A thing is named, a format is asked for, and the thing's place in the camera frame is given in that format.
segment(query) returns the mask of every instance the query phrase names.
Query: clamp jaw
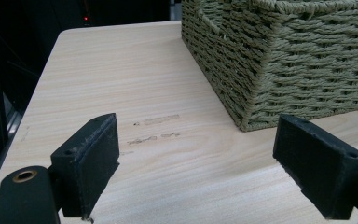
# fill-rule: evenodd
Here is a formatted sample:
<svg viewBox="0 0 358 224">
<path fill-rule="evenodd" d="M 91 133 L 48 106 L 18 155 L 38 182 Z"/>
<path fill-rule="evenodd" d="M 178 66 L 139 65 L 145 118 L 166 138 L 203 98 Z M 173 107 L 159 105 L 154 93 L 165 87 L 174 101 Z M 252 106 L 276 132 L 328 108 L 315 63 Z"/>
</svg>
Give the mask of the clamp jaw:
<svg viewBox="0 0 358 224">
<path fill-rule="evenodd" d="M 60 223 L 65 217 L 90 217 L 118 168 L 115 114 L 90 120 L 52 155 L 51 166 L 22 168 L 0 187 L 0 223 Z"/>
<path fill-rule="evenodd" d="M 305 119 L 281 115 L 273 157 L 328 219 L 358 208 L 358 150 Z"/>
</svg>

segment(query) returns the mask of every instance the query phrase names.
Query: light wood tabletop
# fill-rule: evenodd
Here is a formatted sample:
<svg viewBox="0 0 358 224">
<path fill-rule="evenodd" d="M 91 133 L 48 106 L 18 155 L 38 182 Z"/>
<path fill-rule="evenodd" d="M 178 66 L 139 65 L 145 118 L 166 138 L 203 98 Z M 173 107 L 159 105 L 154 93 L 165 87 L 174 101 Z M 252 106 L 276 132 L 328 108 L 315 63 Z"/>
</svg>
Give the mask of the light wood tabletop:
<svg viewBox="0 0 358 224">
<path fill-rule="evenodd" d="M 0 182 L 22 167 L 49 167 L 54 150 L 107 113 L 117 113 L 120 166 L 91 214 L 96 224 L 327 222 L 272 158 L 276 128 L 234 125 L 179 21 L 63 32 Z M 313 122 L 358 149 L 358 111 Z M 350 221 L 329 221 L 357 222 L 356 209 Z"/>
</svg>

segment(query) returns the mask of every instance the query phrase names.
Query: scuff mark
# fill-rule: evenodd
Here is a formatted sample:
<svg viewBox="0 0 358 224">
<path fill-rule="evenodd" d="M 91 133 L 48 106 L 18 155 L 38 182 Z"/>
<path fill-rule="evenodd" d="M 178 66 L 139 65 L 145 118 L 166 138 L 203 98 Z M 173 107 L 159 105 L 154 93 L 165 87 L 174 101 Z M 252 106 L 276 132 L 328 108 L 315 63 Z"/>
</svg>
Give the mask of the scuff mark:
<svg viewBox="0 0 358 224">
<path fill-rule="evenodd" d="M 25 141 L 25 138 L 27 138 L 27 136 L 28 136 L 28 130 L 30 129 L 30 126 L 27 126 L 25 129 L 27 130 L 27 132 L 24 134 L 24 136 L 22 137 L 22 139 L 20 140 L 20 142 Z"/>
<path fill-rule="evenodd" d="M 165 134 L 162 134 L 161 137 L 164 137 L 164 138 L 167 138 L 167 137 L 171 137 L 171 136 L 179 136 L 180 134 L 179 133 L 165 133 Z"/>
<path fill-rule="evenodd" d="M 127 142 L 129 145 L 133 145 L 133 144 L 140 144 L 140 143 L 143 143 L 143 142 L 146 142 L 146 141 L 155 141 L 157 140 L 157 137 L 156 136 L 150 136 L 148 138 L 144 138 L 144 139 L 140 139 L 140 138 L 137 138 L 133 141 L 130 141 L 130 142 Z"/>
<path fill-rule="evenodd" d="M 161 117 L 161 118 L 156 118 L 156 119 L 146 119 L 144 120 L 144 124 L 145 125 L 151 125 L 151 124 L 158 124 L 158 123 L 162 123 L 171 119 L 179 119 L 180 116 L 179 115 L 170 115 L 167 117 Z"/>
<path fill-rule="evenodd" d="M 125 155 L 132 154 L 132 153 L 133 153 L 133 151 L 120 152 L 120 156 L 125 156 Z"/>
</svg>

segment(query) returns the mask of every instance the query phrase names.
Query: woven basket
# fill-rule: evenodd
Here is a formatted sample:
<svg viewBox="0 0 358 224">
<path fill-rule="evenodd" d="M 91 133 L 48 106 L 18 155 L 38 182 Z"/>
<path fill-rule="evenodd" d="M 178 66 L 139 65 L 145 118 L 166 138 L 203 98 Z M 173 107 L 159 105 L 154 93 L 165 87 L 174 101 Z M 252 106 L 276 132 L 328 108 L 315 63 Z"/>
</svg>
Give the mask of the woven basket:
<svg viewBox="0 0 358 224">
<path fill-rule="evenodd" d="M 243 131 L 358 110 L 358 0 L 184 0 L 183 39 Z"/>
</svg>

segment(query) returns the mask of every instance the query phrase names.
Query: dark background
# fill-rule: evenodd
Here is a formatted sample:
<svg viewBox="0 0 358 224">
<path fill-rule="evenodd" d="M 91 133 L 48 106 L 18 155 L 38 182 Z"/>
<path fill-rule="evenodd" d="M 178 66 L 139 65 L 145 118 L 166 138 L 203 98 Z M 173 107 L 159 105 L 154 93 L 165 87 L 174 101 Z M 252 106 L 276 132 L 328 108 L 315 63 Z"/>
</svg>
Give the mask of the dark background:
<svg viewBox="0 0 358 224">
<path fill-rule="evenodd" d="M 0 0 L 3 91 L 17 110 L 25 111 L 63 30 L 169 19 L 167 0 Z"/>
</svg>

